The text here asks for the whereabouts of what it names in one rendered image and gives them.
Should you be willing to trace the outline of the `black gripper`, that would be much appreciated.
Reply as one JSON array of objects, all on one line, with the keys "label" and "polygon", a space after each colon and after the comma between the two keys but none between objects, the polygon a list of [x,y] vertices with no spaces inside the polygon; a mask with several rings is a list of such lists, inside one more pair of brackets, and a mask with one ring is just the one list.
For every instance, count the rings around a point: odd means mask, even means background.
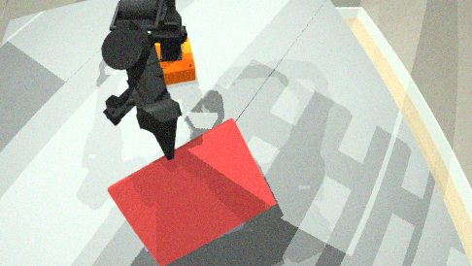
[{"label": "black gripper", "polygon": [[163,74],[163,67],[158,62],[126,75],[144,103],[136,109],[140,129],[151,132],[166,158],[171,160],[174,158],[178,117],[183,114],[179,103],[171,98]]}]

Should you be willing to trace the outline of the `red lid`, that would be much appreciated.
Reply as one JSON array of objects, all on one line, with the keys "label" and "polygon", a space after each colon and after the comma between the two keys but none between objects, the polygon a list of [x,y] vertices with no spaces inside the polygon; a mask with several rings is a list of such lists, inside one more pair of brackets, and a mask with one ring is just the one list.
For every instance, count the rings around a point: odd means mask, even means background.
[{"label": "red lid", "polygon": [[277,204],[233,118],[107,190],[160,266]]}]

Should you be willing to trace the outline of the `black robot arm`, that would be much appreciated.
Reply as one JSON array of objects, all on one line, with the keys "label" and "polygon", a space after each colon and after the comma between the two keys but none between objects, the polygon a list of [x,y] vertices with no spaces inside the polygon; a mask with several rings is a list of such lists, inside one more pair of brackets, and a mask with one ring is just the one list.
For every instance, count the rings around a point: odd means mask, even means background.
[{"label": "black robot arm", "polygon": [[[115,70],[128,73],[158,62],[183,60],[187,32],[175,0],[120,0],[109,29],[101,54]],[[160,44],[159,57],[156,43]],[[120,97],[112,94],[105,101],[103,114],[114,126],[135,106],[144,105],[134,84],[126,82],[128,88]]]}]

